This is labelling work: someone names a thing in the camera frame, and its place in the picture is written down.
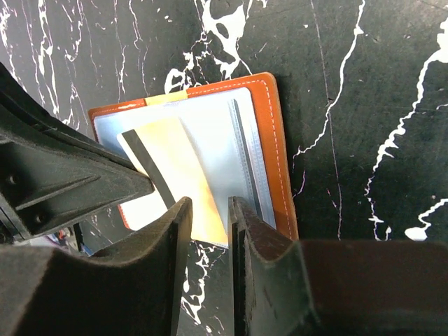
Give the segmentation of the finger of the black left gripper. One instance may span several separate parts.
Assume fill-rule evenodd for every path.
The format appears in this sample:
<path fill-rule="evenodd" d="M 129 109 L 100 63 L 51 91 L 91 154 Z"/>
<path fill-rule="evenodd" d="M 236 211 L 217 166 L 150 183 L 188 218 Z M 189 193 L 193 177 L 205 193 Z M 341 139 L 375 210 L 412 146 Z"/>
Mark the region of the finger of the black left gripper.
<path fill-rule="evenodd" d="M 131 162 L 54 118 L 1 67 L 1 240 L 23 242 L 154 191 Z"/>

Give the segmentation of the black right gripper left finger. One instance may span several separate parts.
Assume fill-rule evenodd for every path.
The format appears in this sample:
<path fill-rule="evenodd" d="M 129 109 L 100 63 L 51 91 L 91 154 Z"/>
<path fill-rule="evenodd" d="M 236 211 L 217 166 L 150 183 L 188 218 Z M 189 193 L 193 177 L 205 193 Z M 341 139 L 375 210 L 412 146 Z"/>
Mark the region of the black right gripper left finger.
<path fill-rule="evenodd" d="M 2 335 L 175 335 L 193 203 L 89 258 L 44 246 L 1 249 Z"/>

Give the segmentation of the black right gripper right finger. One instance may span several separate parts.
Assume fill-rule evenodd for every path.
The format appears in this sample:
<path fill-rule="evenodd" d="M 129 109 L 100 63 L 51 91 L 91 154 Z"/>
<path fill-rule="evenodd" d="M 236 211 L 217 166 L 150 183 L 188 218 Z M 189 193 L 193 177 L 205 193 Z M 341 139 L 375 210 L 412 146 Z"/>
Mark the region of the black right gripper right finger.
<path fill-rule="evenodd" d="M 236 335 L 446 335 L 447 246 L 291 240 L 228 200 Z"/>

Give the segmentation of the gold card with magnetic stripe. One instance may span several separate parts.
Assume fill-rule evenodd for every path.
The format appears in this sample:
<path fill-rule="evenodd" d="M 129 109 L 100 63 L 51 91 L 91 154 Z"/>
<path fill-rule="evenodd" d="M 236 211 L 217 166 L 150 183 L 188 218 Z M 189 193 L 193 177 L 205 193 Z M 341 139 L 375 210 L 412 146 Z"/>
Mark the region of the gold card with magnetic stripe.
<path fill-rule="evenodd" d="M 206 176 L 178 118 L 165 118 L 130 129 L 118 143 L 155 190 L 120 205 L 125 226 L 133 231 L 152 223 L 182 197 L 192 200 L 191 238 L 226 246 L 228 236 Z"/>

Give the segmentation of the brown leather card holder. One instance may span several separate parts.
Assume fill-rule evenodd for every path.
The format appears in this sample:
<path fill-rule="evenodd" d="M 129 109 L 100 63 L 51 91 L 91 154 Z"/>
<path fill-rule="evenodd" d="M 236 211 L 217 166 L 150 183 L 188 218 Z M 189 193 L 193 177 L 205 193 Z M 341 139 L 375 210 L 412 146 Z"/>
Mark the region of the brown leather card holder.
<path fill-rule="evenodd" d="M 190 87 L 169 94 L 96 107 L 90 109 L 88 115 L 90 121 L 93 122 L 96 117 L 110 113 L 175 102 L 236 88 L 248 88 L 251 93 L 267 172 L 267 182 L 270 195 L 274 198 L 276 229 L 285 237 L 296 240 L 298 239 L 298 222 L 291 192 L 281 103 L 277 82 L 271 73 L 256 73 L 217 83 Z"/>

